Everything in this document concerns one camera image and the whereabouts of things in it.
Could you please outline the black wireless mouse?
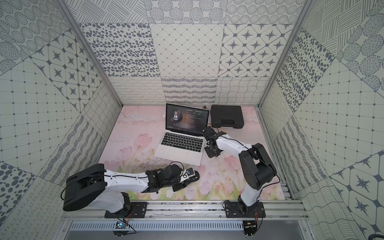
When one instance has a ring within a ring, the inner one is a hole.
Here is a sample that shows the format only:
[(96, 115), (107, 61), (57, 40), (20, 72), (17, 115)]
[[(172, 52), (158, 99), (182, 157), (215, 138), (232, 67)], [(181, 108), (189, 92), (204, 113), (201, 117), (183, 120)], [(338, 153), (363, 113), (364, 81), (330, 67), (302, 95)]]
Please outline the black wireless mouse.
[(197, 171), (194, 171), (194, 173), (193, 176), (189, 176), (183, 183), (189, 185), (190, 183), (197, 182), (200, 179), (200, 174)]

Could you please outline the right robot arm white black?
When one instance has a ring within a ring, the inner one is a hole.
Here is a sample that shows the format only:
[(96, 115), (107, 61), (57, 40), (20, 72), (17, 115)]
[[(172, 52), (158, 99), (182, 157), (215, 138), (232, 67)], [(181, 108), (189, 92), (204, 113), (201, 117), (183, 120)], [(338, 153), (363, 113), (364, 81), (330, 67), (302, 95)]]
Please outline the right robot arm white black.
[(212, 127), (203, 129), (207, 142), (205, 151), (209, 158), (221, 152), (237, 156), (246, 180), (246, 187), (238, 198), (236, 210), (243, 216), (254, 213), (261, 206), (259, 200), (264, 188), (271, 185), (277, 170), (262, 144), (249, 145), (233, 139), (225, 132), (215, 132)]

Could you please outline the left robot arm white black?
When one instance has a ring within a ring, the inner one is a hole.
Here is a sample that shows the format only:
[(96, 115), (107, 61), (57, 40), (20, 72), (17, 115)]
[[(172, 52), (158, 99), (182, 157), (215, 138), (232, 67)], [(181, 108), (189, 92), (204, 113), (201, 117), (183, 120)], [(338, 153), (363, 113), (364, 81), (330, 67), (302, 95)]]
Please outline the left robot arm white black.
[(172, 188), (177, 192), (199, 178), (194, 169), (182, 169), (175, 164), (140, 174), (117, 173), (105, 169), (104, 164), (95, 164), (67, 178), (61, 193), (63, 210), (73, 212), (93, 207), (111, 214), (128, 212), (131, 210), (128, 191), (158, 193), (163, 188)]

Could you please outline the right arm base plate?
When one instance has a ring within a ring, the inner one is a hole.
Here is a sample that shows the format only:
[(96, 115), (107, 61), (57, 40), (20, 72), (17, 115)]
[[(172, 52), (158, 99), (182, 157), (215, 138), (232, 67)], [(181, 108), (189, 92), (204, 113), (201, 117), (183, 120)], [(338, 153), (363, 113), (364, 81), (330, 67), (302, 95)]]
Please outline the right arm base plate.
[(265, 218), (265, 208), (262, 202), (256, 202), (248, 207), (242, 202), (224, 201), (223, 208), (227, 218)]

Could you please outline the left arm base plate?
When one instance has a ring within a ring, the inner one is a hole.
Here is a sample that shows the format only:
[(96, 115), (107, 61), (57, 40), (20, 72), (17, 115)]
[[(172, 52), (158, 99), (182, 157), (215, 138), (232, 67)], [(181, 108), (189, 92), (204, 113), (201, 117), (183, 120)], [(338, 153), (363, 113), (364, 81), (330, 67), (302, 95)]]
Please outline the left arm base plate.
[(147, 211), (147, 202), (130, 202), (127, 207), (123, 207), (122, 210), (116, 212), (115, 214), (106, 211), (104, 217), (106, 219), (143, 219)]

